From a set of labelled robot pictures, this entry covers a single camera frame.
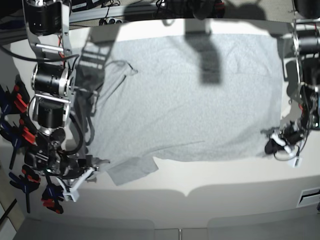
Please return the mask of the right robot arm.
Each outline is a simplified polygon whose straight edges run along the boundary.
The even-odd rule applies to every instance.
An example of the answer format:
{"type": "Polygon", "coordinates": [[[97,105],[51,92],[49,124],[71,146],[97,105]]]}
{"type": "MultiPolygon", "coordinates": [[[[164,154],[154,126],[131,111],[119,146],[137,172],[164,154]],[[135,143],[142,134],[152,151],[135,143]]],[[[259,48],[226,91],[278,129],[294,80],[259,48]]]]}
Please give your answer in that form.
{"type": "Polygon", "coordinates": [[[85,135],[93,130],[86,97],[75,85],[79,56],[69,37],[69,0],[22,3],[29,46],[35,54],[31,119],[37,123],[35,147],[25,160],[47,179],[56,178],[67,201],[79,199],[83,182],[93,180],[105,161],[88,154],[85,135]]]}

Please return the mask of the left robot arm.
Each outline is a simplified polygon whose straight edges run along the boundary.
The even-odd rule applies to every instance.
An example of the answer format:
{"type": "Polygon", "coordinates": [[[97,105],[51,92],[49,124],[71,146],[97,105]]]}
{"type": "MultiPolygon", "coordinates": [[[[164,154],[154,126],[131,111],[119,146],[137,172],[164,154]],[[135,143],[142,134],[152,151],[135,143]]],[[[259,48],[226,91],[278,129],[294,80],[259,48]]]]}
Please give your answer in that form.
{"type": "Polygon", "coordinates": [[[320,2],[294,0],[293,54],[297,72],[300,117],[283,127],[261,130],[268,139],[267,156],[297,168],[309,135],[320,129],[320,2]]]}

